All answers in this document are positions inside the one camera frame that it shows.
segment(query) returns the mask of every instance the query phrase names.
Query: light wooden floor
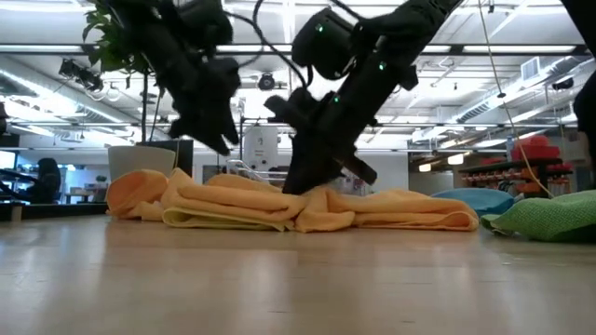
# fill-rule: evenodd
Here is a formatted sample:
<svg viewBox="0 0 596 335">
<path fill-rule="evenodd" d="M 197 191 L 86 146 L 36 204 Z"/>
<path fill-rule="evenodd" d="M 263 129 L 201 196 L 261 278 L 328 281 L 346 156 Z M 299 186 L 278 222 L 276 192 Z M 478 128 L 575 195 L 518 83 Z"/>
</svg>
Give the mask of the light wooden floor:
<svg viewBox="0 0 596 335">
<path fill-rule="evenodd" d="M 596 248 L 488 234 L 0 228 L 0 334 L 594 334 Z"/>
</svg>

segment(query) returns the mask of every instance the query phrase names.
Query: metal rack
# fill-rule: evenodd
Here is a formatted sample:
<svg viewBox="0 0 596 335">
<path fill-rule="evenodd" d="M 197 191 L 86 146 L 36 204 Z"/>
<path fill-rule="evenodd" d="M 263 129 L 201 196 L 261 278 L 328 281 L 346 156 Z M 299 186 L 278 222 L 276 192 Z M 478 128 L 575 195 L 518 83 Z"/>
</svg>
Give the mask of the metal rack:
<svg viewBox="0 0 596 335">
<path fill-rule="evenodd" d="M 229 159 L 226 163 L 227 173 L 236 174 L 253 181 L 267 182 L 271 184 L 283 183 L 288 172 L 285 171 L 257 171 L 249 167 L 239 159 Z M 356 176 L 347 173 L 345 177 L 338 178 L 329 183 L 334 190 L 343 194 L 366 195 L 370 192 L 366 183 L 356 182 Z"/>
</svg>

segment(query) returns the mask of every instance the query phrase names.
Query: air duct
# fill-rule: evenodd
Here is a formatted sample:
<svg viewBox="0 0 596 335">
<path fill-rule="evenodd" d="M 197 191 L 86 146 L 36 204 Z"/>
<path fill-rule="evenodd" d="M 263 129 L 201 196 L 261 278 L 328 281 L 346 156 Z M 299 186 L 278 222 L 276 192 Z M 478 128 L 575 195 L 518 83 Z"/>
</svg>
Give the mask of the air duct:
<svg viewBox="0 0 596 335">
<path fill-rule="evenodd" d="M 565 57 L 555 61 L 549 61 L 549 58 L 535 58 L 526 64 L 530 64 L 532 61 L 534 64 L 546 63 L 547 65 L 535 66 L 534 74 L 529 74 L 527 70 L 524 70 L 523 74 L 516 75 L 502 84 L 501 87 L 506 94 L 504 99 L 498 97 L 500 93 L 499 89 L 498 87 L 494 87 L 487 91 L 480 100 L 473 101 L 462 107 L 456 115 L 445 122 L 465 123 L 473 117 L 495 110 L 503 102 L 513 101 L 531 93 L 533 88 L 538 85 L 559 80 L 569 73 L 574 72 L 575 68 L 592 63 L 593 59 L 586 60 L 585 58 Z M 447 129 L 448 127 L 433 127 L 417 130 L 413 133 L 412 141 L 424 141 L 436 138 Z"/>
</svg>

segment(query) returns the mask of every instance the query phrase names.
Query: security camera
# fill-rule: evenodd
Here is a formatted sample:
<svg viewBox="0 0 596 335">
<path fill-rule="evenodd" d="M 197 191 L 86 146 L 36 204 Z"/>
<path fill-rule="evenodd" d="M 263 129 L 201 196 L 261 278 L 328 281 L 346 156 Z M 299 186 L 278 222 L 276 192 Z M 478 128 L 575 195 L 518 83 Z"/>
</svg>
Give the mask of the security camera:
<svg viewBox="0 0 596 335">
<path fill-rule="evenodd" d="M 263 74 L 259 79 L 258 87 L 260 90 L 272 90 L 276 86 L 276 80 L 272 74 Z"/>
<path fill-rule="evenodd" d="M 575 84 L 576 84 L 576 82 L 574 81 L 574 78 L 568 78 L 568 79 L 565 79 L 565 80 L 562 80 L 562 81 L 552 84 L 552 89 L 554 89 L 554 90 L 570 89 L 570 88 L 573 88 L 573 86 Z"/>
</svg>

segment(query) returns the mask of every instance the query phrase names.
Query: computer monitor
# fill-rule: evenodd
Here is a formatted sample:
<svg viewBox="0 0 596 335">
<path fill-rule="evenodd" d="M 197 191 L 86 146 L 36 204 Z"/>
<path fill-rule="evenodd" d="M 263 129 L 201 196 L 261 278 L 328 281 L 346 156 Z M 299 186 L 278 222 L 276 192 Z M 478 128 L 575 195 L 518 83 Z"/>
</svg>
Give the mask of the computer monitor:
<svg viewBox="0 0 596 335">
<path fill-rule="evenodd" d="M 137 143 L 137 145 L 167 149 L 178 153 L 175 160 L 177 162 L 176 168 L 180 168 L 191 177 L 193 176 L 193 154 L 195 150 L 193 141 L 148 141 L 145 144 Z"/>
</svg>

